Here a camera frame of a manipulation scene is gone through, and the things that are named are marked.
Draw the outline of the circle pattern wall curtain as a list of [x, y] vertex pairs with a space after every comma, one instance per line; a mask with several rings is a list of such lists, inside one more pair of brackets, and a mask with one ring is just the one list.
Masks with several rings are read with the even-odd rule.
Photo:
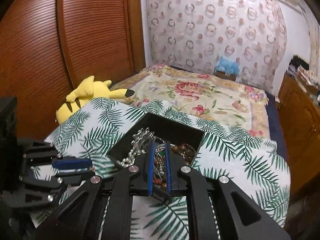
[[277, 0], [146, 0], [153, 63], [212, 74], [237, 65], [239, 83], [273, 89], [287, 29]]

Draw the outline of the yellow plush toy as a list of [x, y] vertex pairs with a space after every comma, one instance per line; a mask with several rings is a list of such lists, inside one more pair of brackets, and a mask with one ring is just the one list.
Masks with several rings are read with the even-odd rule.
[[84, 105], [95, 98], [127, 99], [135, 92], [131, 89], [110, 90], [111, 80], [95, 81], [95, 77], [85, 78], [78, 87], [66, 96], [65, 102], [56, 111], [56, 121], [61, 125]]

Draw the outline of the wooden side cabinet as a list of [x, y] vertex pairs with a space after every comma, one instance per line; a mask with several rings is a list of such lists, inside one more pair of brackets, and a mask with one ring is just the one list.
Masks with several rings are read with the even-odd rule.
[[310, 98], [298, 68], [309, 64], [295, 55], [278, 93], [278, 114], [291, 172], [290, 203], [285, 229], [297, 235], [319, 214], [319, 106]]

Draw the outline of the blue plush toy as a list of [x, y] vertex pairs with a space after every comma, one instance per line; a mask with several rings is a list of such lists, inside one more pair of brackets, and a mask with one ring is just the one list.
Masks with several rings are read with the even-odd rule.
[[214, 72], [224, 72], [226, 75], [235, 75], [239, 74], [239, 64], [235, 61], [230, 61], [221, 57], [219, 62], [214, 68]]

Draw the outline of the black jewelry box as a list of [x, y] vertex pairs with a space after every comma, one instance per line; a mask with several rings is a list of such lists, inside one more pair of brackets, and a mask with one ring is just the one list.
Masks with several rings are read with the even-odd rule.
[[196, 153], [199, 151], [201, 141], [204, 137], [204, 132], [199, 129], [159, 115], [147, 113], [128, 131], [124, 132], [124, 135], [108, 152], [107, 156], [112, 160], [116, 168], [122, 169], [122, 167], [117, 164], [117, 161], [121, 161], [128, 156], [128, 153], [132, 148], [131, 142], [133, 141], [133, 135], [140, 129], [147, 128], [157, 137], [155, 139], [156, 144], [163, 144], [165, 141], [169, 141], [172, 145], [177, 146], [188, 144]]

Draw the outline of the palm leaf print cloth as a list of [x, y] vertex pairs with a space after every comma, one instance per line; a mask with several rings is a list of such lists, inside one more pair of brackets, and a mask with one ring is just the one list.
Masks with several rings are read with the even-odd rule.
[[275, 141], [174, 110], [98, 98], [47, 137], [56, 180], [32, 239], [289, 239], [290, 172]]

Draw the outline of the brown louvered wardrobe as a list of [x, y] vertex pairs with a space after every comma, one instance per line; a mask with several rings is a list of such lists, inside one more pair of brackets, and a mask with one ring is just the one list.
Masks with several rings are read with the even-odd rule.
[[18, 137], [44, 139], [86, 77], [144, 67], [141, 0], [1, 0], [1, 97], [17, 99]]

